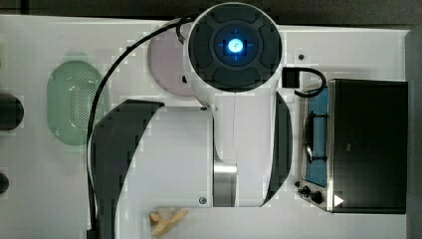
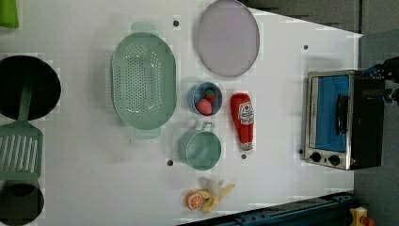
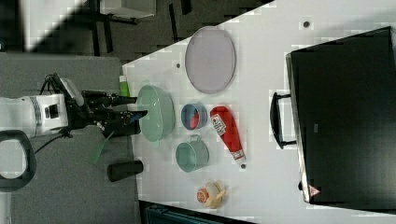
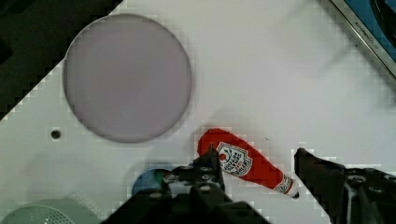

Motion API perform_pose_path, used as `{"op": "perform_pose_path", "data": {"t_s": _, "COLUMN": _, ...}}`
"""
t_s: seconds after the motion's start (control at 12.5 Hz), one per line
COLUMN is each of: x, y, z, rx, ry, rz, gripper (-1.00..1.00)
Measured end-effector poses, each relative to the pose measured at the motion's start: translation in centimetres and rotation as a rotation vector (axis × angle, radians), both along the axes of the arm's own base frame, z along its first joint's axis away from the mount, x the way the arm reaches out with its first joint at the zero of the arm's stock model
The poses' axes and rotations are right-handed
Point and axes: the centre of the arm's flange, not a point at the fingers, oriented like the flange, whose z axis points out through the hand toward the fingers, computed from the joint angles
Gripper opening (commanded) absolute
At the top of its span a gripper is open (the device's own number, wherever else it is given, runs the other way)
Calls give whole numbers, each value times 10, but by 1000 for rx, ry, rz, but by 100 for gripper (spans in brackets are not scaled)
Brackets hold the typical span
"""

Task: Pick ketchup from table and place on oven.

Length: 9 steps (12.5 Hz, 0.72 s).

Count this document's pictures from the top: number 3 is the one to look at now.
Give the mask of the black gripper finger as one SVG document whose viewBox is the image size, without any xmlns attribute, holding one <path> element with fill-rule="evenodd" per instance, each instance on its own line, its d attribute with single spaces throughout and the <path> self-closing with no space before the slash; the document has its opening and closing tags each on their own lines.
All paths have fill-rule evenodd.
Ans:
<svg viewBox="0 0 396 224">
<path fill-rule="evenodd" d="M 133 122 L 139 121 L 147 115 L 147 110 L 140 111 L 112 111 L 109 113 L 109 117 L 105 119 L 105 124 L 121 123 L 124 125 L 132 124 Z"/>
<path fill-rule="evenodd" d="M 136 97 L 109 96 L 105 99 L 104 106 L 135 104 L 136 100 L 137 100 Z"/>
</svg>

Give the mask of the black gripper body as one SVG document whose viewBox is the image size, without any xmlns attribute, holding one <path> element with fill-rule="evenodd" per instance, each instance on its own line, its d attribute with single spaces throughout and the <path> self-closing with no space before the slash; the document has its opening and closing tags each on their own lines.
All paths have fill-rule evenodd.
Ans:
<svg viewBox="0 0 396 224">
<path fill-rule="evenodd" d="M 96 121 L 106 119 L 106 113 L 100 111 L 96 105 L 92 105 L 94 100 L 106 97 L 103 91 L 82 91 L 83 104 L 78 105 L 78 98 L 70 93 L 64 94 L 67 120 L 69 130 L 83 129 L 88 125 L 94 125 Z"/>
</svg>

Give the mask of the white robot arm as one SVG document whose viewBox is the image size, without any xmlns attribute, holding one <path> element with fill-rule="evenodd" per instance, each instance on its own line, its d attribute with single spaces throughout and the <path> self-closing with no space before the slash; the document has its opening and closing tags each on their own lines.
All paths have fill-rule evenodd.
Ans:
<svg viewBox="0 0 396 224">
<path fill-rule="evenodd" d="M 59 134 L 68 136 L 74 130 L 97 126 L 105 137 L 140 133 L 139 120 L 146 110 L 118 111 L 118 105 L 134 104 L 134 97 L 83 91 L 72 98 L 67 93 L 1 99 L 1 129 L 22 131 L 27 137 Z"/>
</svg>

